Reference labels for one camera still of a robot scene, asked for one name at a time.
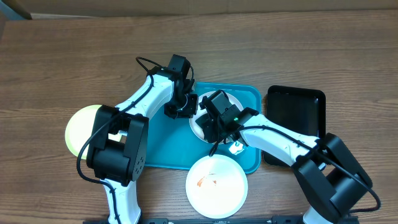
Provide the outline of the yellow plate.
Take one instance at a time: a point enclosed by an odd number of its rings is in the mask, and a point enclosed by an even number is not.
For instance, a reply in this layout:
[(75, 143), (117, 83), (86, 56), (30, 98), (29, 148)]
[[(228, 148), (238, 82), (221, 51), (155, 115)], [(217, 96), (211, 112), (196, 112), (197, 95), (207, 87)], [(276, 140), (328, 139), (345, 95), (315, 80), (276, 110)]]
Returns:
[(86, 106), (70, 118), (65, 130), (65, 142), (74, 156), (78, 156), (82, 146), (91, 136), (96, 112), (100, 107), (101, 105)]

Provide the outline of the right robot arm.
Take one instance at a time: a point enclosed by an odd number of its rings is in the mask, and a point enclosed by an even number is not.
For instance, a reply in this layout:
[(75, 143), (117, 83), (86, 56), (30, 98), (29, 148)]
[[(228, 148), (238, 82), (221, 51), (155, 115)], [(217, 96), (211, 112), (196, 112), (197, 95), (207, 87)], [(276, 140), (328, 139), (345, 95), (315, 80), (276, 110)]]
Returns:
[(320, 139), (296, 133), (269, 121), (257, 110), (240, 110), (223, 90), (204, 96), (199, 107), (206, 111), (197, 124), (204, 139), (213, 144), (239, 141), (276, 157), (293, 170), (310, 208), (303, 223), (339, 223), (366, 194), (374, 195), (373, 183), (344, 142), (328, 133)]

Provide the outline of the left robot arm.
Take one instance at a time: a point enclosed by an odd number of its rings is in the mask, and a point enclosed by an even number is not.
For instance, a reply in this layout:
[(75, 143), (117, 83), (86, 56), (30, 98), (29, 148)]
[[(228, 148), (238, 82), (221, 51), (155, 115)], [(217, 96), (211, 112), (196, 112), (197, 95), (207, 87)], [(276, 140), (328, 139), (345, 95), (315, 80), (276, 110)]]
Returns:
[(107, 223), (141, 222), (136, 181), (146, 161), (149, 121), (161, 108), (172, 119), (196, 114), (195, 80), (187, 77), (193, 74), (185, 57), (173, 55), (168, 66), (155, 63), (148, 69), (145, 83), (129, 99), (97, 110), (76, 169), (82, 179), (104, 186), (109, 205)]

